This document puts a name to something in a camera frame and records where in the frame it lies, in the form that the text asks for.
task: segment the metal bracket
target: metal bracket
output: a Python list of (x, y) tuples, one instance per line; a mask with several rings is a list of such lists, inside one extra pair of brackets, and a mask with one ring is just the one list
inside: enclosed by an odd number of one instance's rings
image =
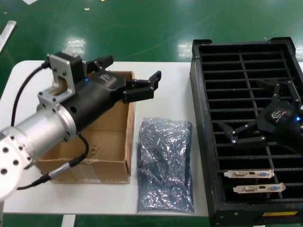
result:
[(282, 192), (286, 189), (283, 183), (280, 184), (260, 184), (260, 185), (241, 185), (233, 188), (233, 191), (239, 194), (243, 193), (265, 193)]
[(274, 176), (274, 171), (270, 170), (229, 170), (224, 173), (224, 176), (228, 178), (272, 178)]
[(75, 85), (70, 62), (56, 55), (48, 56), (53, 70), (54, 83), (51, 87), (38, 93), (40, 105), (54, 112), (59, 104), (75, 94)]

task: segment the green epoxy floor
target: green epoxy floor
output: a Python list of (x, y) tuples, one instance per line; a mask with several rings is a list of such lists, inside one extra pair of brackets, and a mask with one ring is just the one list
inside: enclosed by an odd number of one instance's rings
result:
[[(18, 62), (61, 50), (84, 60), (190, 61), (193, 39), (265, 41), (290, 36), (303, 60), (302, 0), (0, 1), (0, 30), (17, 28), (0, 53), (0, 94)], [(4, 226), (61, 226), (62, 216), (5, 215)], [(199, 217), (77, 216), (85, 226), (208, 226)]]

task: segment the black plastic tray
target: black plastic tray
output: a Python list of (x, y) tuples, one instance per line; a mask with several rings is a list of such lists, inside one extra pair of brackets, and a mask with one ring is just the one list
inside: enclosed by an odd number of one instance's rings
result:
[[(271, 100), (260, 79), (291, 79), (303, 96), (303, 75), (289, 37), (267, 42), (216, 44), (194, 40), (190, 79), (194, 99), (208, 212), (212, 226), (301, 223), (303, 217), (303, 156), (269, 142), (265, 148), (236, 150), (218, 127), (233, 128), (254, 121)], [(291, 101), (285, 93), (282, 99)], [(230, 179), (228, 170), (274, 169), (271, 179)], [(284, 183), (272, 194), (236, 194), (237, 185)], [(294, 216), (268, 212), (297, 211)]]

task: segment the white table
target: white table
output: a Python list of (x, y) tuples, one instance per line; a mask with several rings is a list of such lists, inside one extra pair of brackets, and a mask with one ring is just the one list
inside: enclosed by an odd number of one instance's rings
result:
[[(9, 126), (13, 102), (25, 78), (42, 61), (23, 61), (17, 64), (0, 100), (0, 129)], [(193, 98), (189, 79), (190, 63), (172, 62), (115, 62), (109, 70), (134, 71), (138, 79), (148, 79), (157, 70), (162, 71), (155, 98), (137, 103), (134, 127), (131, 183), (117, 184), (52, 184), (15, 192), (5, 201), (4, 212), (49, 214), (117, 214), (136, 215), (138, 187), (136, 174), (136, 142), (143, 117), (163, 117), (190, 121), (193, 124), (191, 170), (194, 186), (195, 215), (208, 216), (202, 166), (196, 131)], [(29, 82), (17, 108), (16, 123), (36, 111), (37, 93), (50, 86), (50, 70), (43, 70)], [(24, 172), (20, 186), (28, 185), (41, 175), (34, 167)], [(143, 214), (171, 215), (168, 212)]]

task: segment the cardboard box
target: cardboard box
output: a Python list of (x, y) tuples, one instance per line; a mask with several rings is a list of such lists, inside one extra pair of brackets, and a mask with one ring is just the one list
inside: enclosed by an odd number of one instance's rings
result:
[[(117, 72), (128, 79), (133, 72)], [(79, 165), (52, 179), (56, 183), (129, 183), (134, 136), (134, 104), (117, 102), (82, 131), (89, 154)], [(46, 174), (85, 151), (78, 137), (48, 151), (36, 166)]]

